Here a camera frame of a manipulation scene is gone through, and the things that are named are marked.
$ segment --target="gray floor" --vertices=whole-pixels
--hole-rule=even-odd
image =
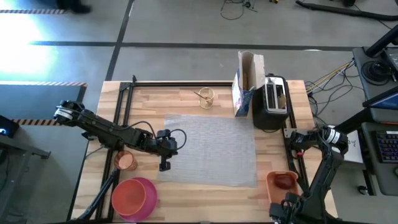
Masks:
[[[93,12],[84,16],[0,14],[0,80],[87,82],[84,104],[95,111],[102,82],[129,0],[92,0]],[[339,1],[307,0],[341,6]],[[0,0],[1,9],[40,9],[49,0]],[[302,9],[291,0],[271,4],[257,0],[258,12],[245,10],[242,18],[221,18],[222,0],[135,0],[123,42],[148,47],[121,47],[112,80],[231,80],[238,66],[238,49],[153,47],[148,43],[277,45],[284,50],[252,50],[263,54],[266,72],[286,79],[314,81],[352,58],[345,48],[371,45],[388,28],[370,19]],[[361,10],[398,14],[392,0],[358,0]],[[224,8],[236,16],[240,7]],[[385,22],[393,27],[396,22]],[[42,41],[44,45],[29,45]],[[81,42],[97,46],[82,46]],[[109,42],[100,46],[98,42]],[[337,47],[331,51],[289,50],[289,46]],[[347,75],[356,75],[351,68]],[[361,86],[357,78],[350,78]],[[330,85],[341,82],[335,78]],[[335,96],[343,94],[341,89]],[[315,95],[326,101],[329,93]],[[320,115],[338,124],[361,109],[363,92],[354,89],[328,105]],[[21,141],[52,151],[48,161],[32,160],[16,198],[16,209],[29,223],[61,222],[67,217],[87,141],[81,130],[68,127],[23,126]],[[358,169],[338,171],[332,190],[340,218],[357,222],[395,223],[398,198],[366,197],[355,187],[364,182]]]

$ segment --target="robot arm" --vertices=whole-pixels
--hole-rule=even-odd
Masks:
[[[314,131],[291,131],[290,142],[295,148],[306,151],[318,146],[322,152],[322,161],[308,192],[298,196],[287,193],[285,200],[272,203],[270,217],[276,223],[324,223],[336,221],[325,210],[325,197],[337,168],[344,161],[348,151],[348,138],[332,128],[324,127]]]
[[[155,136],[152,126],[146,121],[141,121],[141,123],[147,123],[152,132],[112,123],[95,115],[92,111],[86,110],[84,105],[79,102],[61,101],[57,108],[54,114],[56,121],[66,126],[78,126],[84,129],[86,132],[82,135],[89,140],[90,136],[96,136],[102,145],[110,149],[122,150],[123,146],[127,146],[141,152],[160,156],[160,171],[170,169],[170,162],[167,162],[167,159],[177,155],[177,150],[181,148],[177,148],[177,142],[175,138],[170,136],[170,130],[158,131]]]

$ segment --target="floor mat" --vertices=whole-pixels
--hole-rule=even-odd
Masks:
[[[255,187],[256,148],[251,119],[205,116],[165,116],[165,128],[182,129],[186,145],[173,156],[171,170],[159,172],[161,181]],[[178,146],[181,132],[173,132]]]

